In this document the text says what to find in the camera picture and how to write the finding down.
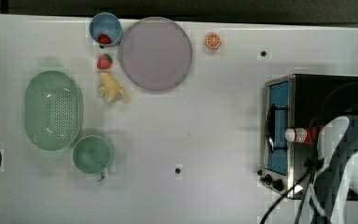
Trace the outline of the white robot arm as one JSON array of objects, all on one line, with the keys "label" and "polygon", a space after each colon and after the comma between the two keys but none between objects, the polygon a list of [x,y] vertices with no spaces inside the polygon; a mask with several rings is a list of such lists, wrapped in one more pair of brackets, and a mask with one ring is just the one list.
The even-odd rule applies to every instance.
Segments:
[{"label": "white robot arm", "polygon": [[316,167],[306,189],[310,224],[344,224],[348,192],[358,195],[358,116],[310,128]]}]

